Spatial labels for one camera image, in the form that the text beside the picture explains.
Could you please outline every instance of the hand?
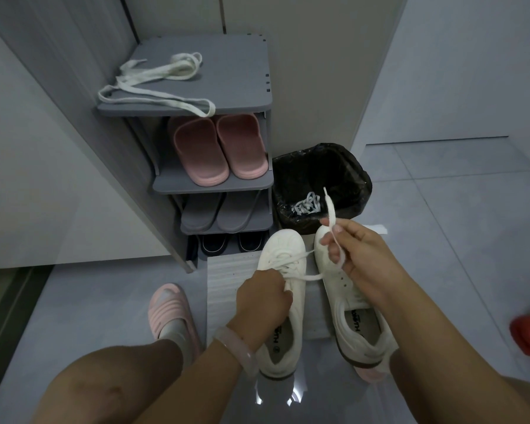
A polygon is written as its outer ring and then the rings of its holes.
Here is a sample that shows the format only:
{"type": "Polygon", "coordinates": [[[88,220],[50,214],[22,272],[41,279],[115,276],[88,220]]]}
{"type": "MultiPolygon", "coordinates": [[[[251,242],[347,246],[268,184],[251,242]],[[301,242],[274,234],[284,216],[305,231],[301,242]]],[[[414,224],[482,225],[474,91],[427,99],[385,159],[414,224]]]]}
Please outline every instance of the hand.
{"type": "Polygon", "coordinates": [[[237,290],[236,316],[228,327],[253,351],[257,351],[276,327],[283,324],[293,303],[279,271],[255,271],[237,290]]]}
{"type": "MultiPolygon", "coordinates": [[[[320,222],[328,225],[328,219],[320,222]]],[[[332,230],[346,251],[343,270],[375,306],[380,305],[389,288],[402,280],[410,279],[378,233],[346,219],[337,219],[332,230]]],[[[328,232],[320,243],[328,246],[330,260],[338,263],[339,248],[332,233],[328,232]]]]}

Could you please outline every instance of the gray tile floor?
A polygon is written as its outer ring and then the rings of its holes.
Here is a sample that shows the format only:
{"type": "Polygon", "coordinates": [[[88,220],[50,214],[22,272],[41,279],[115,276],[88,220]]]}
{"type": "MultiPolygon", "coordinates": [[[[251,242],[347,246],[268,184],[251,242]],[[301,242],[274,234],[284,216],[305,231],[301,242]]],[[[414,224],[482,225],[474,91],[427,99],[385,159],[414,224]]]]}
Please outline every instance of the gray tile floor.
{"type": "MultiPolygon", "coordinates": [[[[360,162],[374,187],[357,220],[388,228],[397,258],[495,369],[530,380],[530,357],[508,332],[530,312],[530,162],[506,138],[368,146],[360,162]]],[[[148,300],[169,281],[185,288],[204,339],[205,267],[186,275],[170,258],[57,266],[0,386],[0,423],[27,422],[77,357],[150,342],[148,300]]],[[[223,420],[413,421],[391,378],[363,383],[329,339],[304,342],[284,382],[240,378],[223,420]]]]}

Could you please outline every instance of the white sneaker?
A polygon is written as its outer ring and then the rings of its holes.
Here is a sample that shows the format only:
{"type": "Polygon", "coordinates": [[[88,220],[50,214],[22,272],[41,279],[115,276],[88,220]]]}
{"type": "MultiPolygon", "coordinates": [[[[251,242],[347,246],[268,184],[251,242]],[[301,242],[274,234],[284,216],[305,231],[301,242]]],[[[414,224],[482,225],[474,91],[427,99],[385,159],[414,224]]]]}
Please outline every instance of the white sneaker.
{"type": "Polygon", "coordinates": [[[394,337],[382,314],[365,299],[346,273],[329,259],[328,247],[320,244],[329,231],[327,226],[320,226],[317,230],[314,257],[318,270],[324,275],[338,349],[353,366],[361,370],[372,369],[382,364],[385,353],[392,348],[394,337]]]}
{"type": "Polygon", "coordinates": [[[275,232],[265,244],[258,270],[276,269],[285,278],[285,290],[293,292],[289,317],[257,350],[261,373],[270,379],[285,379],[297,368],[302,350],[302,317],[306,291],[306,248],[302,237],[292,229],[275,232]]]}

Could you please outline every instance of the pink slide sandal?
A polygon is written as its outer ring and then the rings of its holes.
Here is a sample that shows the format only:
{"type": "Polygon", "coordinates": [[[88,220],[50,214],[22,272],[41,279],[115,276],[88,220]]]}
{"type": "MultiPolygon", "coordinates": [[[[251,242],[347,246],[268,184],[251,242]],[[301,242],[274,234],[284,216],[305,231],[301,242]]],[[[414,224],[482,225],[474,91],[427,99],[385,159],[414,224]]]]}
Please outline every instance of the pink slide sandal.
{"type": "Polygon", "coordinates": [[[216,130],[236,177],[251,180],[267,172],[269,161],[255,114],[222,116],[216,122],[216,130]]]}
{"type": "Polygon", "coordinates": [[[167,124],[178,158],[193,182],[203,187],[225,182],[229,169],[212,120],[172,117],[167,124]]]}
{"type": "Polygon", "coordinates": [[[200,339],[198,338],[196,327],[194,326],[194,320],[191,314],[191,308],[189,307],[189,301],[186,299],[183,289],[181,289],[178,285],[163,284],[157,289],[149,301],[149,326],[151,327],[151,333],[153,333],[155,339],[159,338],[163,326],[175,318],[182,318],[185,321],[193,345],[193,360],[196,360],[202,353],[202,347],[200,339]],[[160,304],[156,305],[161,293],[165,290],[171,293],[170,296],[163,300],[160,304]]]}

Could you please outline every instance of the black trash bag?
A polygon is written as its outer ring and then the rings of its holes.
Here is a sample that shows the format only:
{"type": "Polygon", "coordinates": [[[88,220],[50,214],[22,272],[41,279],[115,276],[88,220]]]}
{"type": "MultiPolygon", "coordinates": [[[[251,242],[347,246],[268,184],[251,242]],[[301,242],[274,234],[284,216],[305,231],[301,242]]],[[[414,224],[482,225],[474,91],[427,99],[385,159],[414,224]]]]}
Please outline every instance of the black trash bag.
{"type": "Polygon", "coordinates": [[[319,220],[328,213],[324,187],[332,198],[336,216],[344,219],[361,214],[373,190],[371,179],[355,156],[335,143],[320,143],[277,156],[273,159],[273,173],[277,219],[283,228],[294,229],[301,235],[316,233],[319,220]],[[322,197],[322,211],[297,215],[291,206],[305,199],[309,192],[322,197]]]}

